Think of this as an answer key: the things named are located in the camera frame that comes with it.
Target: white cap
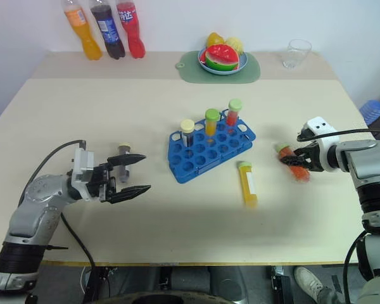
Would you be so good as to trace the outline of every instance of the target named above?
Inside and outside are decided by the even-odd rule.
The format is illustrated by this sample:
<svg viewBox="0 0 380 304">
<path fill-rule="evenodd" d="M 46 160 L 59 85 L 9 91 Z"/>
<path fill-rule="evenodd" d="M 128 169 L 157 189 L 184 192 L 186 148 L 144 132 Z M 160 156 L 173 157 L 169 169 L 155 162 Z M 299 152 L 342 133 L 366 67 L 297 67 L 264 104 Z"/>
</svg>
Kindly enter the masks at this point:
<svg viewBox="0 0 380 304">
<path fill-rule="evenodd" d="M 192 121 L 191 119 L 183 120 L 180 123 L 180 129 L 182 129 L 184 133 L 191 133 L 192 131 L 194 131 L 194 121 Z"/>
</svg>

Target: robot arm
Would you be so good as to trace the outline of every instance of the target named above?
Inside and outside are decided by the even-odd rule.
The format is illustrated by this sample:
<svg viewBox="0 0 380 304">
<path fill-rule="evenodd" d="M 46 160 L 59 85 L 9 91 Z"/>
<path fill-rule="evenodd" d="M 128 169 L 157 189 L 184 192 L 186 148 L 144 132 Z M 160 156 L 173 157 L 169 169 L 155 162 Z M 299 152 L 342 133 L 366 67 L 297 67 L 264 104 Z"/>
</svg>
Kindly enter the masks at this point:
<svg viewBox="0 0 380 304">
<path fill-rule="evenodd" d="M 335 131 L 323 118 L 316 117 L 304 125 L 298 141 Z M 329 136 L 312 141 L 295 153 L 297 156 L 281 161 L 311 171 L 332 172 L 339 168 L 350 173 L 364 213 L 362 225 L 368 233 L 357 243 L 359 269 L 369 281 L 358 303 L 380 303 L 380 141 L 339 142 L 338 136 Z"/>
<path fill-rule="evenodd" d="M 95 167 L 93 152 L 77 148 L 71 172 L 33 180 L 11 217 L 0 252 L 0 301 L 11 298 L 14 303 L 35 303 L 27 291 L 37 282 L 39 265 L 64 207 L 95 197 L 102 202 L 118 203 L 146 192 L 151 186 L 128 187 L 117 193 L 115 178 L 110 177 L 114 166 L 130 165 L 144 158 L 119 155 Z"/>
</svg>

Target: green cap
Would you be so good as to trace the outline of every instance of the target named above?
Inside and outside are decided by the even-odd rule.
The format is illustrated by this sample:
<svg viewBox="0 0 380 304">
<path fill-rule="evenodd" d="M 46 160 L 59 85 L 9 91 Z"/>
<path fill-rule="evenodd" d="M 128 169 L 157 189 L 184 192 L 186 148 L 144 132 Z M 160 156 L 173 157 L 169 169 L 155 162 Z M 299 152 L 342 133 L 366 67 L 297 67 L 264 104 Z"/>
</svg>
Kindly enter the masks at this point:
<svg viewBox="0 0 380 304">
<path fill-rule="evenodd" d="M 205 119 L 212 122 L 218 122 L 220 120 L 220 112 L 216 109 L 208 109 L 205 111 Z"/>
<path fill-rule="evenodd" d="M 238 165 L 238 168 L 241 168 L 241 167 L 252 167 L 252 164 L 250 162 L 248 162 L 248 161 L 242 161 Z"/>
<path fill-rule="evenodd" d="M 281 150 L 287 147 L 290 147 L 290 145 L 286 142 L 281 142 L 280 144 L 274 145 L 274 149 L 276 150 L 276 152 L 280 152 Z"/>
<path fill-rule="evenodd" d="M 228 107 L 231 111 L 239 112 L 242 109 L 242 101 L 238 98 L 231 99 Z"/>
</svg>

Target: test tube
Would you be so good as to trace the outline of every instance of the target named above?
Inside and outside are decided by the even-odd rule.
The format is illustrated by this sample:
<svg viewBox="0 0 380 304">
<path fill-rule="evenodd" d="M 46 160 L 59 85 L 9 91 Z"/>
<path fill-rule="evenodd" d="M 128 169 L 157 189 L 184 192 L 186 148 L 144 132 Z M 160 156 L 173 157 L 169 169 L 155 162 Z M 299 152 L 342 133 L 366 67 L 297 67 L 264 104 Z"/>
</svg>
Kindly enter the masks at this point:
<svg viewBox="0 0 380 304">
<path fill-rule="evenodd" d="M 216 109 L 205 111 L 205 134 L 213 136 L 217 130 L 217 122 L 220 120 L 220 112 Z"/>
<path fill-rule="evenodd" d="M 279 159 L 285 156 L 296 156 L 289 144 L 281 143 L 275 145 L 275 150 L 279 154 Z M 310 172 L 303 167 L 288 166 L 290 171 L 294 174 L 296 180 L 300 182 L 308 182 L 310 180 Z"/>
<path fill-rule="evenodd" d="M 258 196 L 256 195 L 255 184 L 253 183 L 252 164 L 243 161 L 238 165 L 238 169 L 241 174 L 242 192 L 245 205 L 256 208 L 258 205 Z"/>
<path fill-rule="evenodd" d="M 233 127 L 238 120 L 238 113 L 242 109 L 242 101 L 238 98 L 231 99 L 228 104 L 227 125 Z"/>
<path fill-rule="evenodd" d="M 194 142 L 194 121 L 185 119 L 180 123 L 182 140 L 185 147 L 191 147 Z"/>
<path fill-rule="evenodd" d="M 130 144 L 126 142 L 123 142 L 118 147 L 118 152 L 120 155 L 129 154 L 130 150 L 131 150 L 131 146 Z M 130 170 L 129 165 L 119 166 L 119 167 L 120 167 L 120 171 L 119 171 L 118 179 L 120 180 L 120 182 L 126 182 L 129 178 L 129 170 Z"/>
</svg>

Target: green placemat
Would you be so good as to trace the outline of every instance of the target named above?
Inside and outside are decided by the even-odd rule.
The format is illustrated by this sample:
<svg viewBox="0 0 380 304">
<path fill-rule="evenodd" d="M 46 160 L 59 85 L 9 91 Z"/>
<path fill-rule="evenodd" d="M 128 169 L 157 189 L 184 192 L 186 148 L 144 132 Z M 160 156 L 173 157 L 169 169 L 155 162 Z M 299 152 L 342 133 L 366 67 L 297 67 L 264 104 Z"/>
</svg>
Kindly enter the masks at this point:
<svg viewBox="0 0 380 304">
<path fill-rule="evenodd" d="M 249 84 L 258 80 L 260 66 L 256 58 L 246 53 L 248 63 L 238 73 L 232 75 L 215 75 L 204 70 L 198 63 L 198 51 L 191 51 L 182 56 L 176 64 L 180 77 L 193 84 Z"/>
</svg>

